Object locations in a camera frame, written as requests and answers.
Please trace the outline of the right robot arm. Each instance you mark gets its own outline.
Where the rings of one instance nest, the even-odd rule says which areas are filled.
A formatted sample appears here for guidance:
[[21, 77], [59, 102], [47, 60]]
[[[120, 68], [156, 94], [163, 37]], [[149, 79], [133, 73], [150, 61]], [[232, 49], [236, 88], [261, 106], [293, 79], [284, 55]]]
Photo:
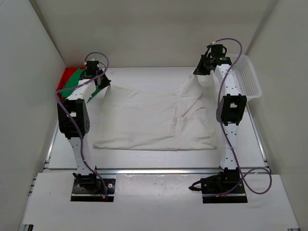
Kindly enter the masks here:
[[240, 180], [238, 165], [233, 151], [236, 148], [236, 138], [239, 124], [243, 118], [246, 96], [241, 94], [233, 72], [231, 59], [225, 51], [207, 51], [201, 55], [201, 60], [194, 71], [197, 75], [211, 75], [218, 94], [216, 118], [222, 130], [221, 169], [216, 187], [221, 192], [228, 192]]

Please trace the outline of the white t-shirt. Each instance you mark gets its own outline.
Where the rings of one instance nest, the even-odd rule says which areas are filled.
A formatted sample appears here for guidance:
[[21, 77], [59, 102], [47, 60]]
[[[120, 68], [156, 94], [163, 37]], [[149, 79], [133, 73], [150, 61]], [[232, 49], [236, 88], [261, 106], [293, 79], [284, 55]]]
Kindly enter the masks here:
[[107, 88], [93, 147], [137, 151], [191, 151], [217, 147], [201, 101], [203, 88], [190, 75], [172, 93]]

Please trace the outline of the red t-shirt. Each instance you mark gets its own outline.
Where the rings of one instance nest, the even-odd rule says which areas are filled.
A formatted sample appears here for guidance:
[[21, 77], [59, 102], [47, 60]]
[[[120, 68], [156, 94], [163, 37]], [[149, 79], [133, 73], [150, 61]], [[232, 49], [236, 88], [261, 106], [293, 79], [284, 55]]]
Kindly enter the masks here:
[[56, 90], [76, 87], [80, 79], [80, 74], [85, 68], [85, 66], [67, 67], [62, 74], [62, 77]]

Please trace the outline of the green t-shirt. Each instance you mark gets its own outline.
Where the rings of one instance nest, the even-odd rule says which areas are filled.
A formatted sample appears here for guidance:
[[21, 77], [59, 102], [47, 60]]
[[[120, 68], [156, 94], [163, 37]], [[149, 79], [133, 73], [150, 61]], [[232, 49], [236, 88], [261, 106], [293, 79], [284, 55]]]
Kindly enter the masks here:
[[[79, 82], [80, 74], [83, 72], [84, 69], [85, 69], [85, 66], [84, 67], [67, 67], [65, 71], [63, 72], [63, 75], [60, 79], [57, 90], [67, 89], [67, 88], [77, 86]], [[97, 89], [91, 95], [91, 98], [95, 97], [100, 91], [101, 91], [100, 89]], [[58, 93], [58, 97], [60, 98], [60, 100], [66, 99], [72, 92], [73, 90], [60, 92]]]

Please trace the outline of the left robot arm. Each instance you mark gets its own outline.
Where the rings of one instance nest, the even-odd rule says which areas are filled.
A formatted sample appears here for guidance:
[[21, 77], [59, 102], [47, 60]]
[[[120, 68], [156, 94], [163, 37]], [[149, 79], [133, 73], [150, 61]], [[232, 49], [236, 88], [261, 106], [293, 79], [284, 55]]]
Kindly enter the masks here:
[[92, 95], [110, 85], [105, 70], [100, 67], [86, 67], [80, 71], [75, 85], [56, 91], [59, 130], [67, 138], [77, 164], [73, 173], [80, 186], [89, 192], [97, 192], [102, 178], [91, 160], [87, 134], [90, 118], [87, 102]]

